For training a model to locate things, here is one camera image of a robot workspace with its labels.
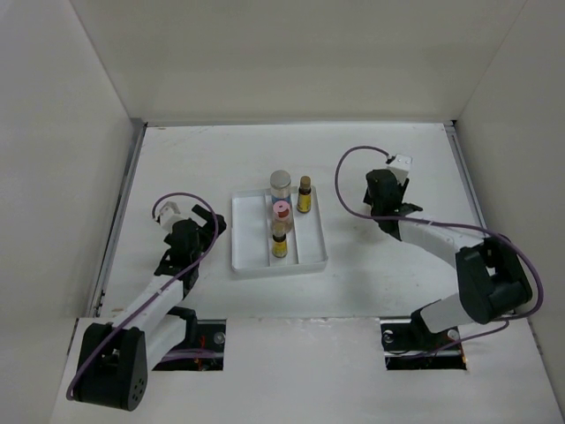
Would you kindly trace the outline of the pink cap spice bottle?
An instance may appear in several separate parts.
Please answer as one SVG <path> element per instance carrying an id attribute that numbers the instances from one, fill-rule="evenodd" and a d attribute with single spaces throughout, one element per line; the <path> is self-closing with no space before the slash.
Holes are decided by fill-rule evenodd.
<path id="1" fill-rule="evenodd" d="M 292 230 L 292 214 L 291 206 L 285 200 L 276 201 L 273 204 L 272 227 L 280 224 L 284 227 L 286 233 Z"/>

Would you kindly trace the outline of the silver lid blue label jar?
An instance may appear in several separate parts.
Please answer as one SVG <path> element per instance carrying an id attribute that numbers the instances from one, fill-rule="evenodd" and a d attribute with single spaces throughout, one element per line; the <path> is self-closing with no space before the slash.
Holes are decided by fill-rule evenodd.
<path id="1" fill-rule="evenodd" d="M 276 170 L 270 176 L 270 192 L 273 204 L 278 201 L 290 203 L 291 176 L 286 170 Z"/>

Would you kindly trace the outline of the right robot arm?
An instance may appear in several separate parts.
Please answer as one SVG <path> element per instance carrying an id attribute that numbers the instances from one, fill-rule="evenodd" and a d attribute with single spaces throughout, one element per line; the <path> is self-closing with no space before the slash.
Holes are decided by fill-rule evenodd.
<path id="1" fill-rule="evenodd" d="M 408 322 L 385 325 L 387 351 L 429 354 L 450 347 L 448 333 L 457 326 L 488 324 L 532 299 L 531 285 L 508 241 L 429 223 L 421 207 L 404 202 L 407 184 L 392 170 L 372 170 L 365 179 L 364 202 L 380 229 L 426 250 L 456 272 L 456 293 L 417 309 Z"/>

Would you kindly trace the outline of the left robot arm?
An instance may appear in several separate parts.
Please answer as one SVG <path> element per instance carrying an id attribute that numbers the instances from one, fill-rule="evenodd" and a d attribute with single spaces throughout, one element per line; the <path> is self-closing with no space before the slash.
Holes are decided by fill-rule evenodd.
<path id="1" fill-rule="evenodd" d="M 133 411 L 155 369 L 222 369 L 225 323 L 201 321 L 181 304 L 226 223 L 203 200 L 192 212 L 194 218 L 182 217 L 173 202 L 153 209 L 167 249 L 147 288 L 118 317 L 85 330 L 68 400 Z"/>

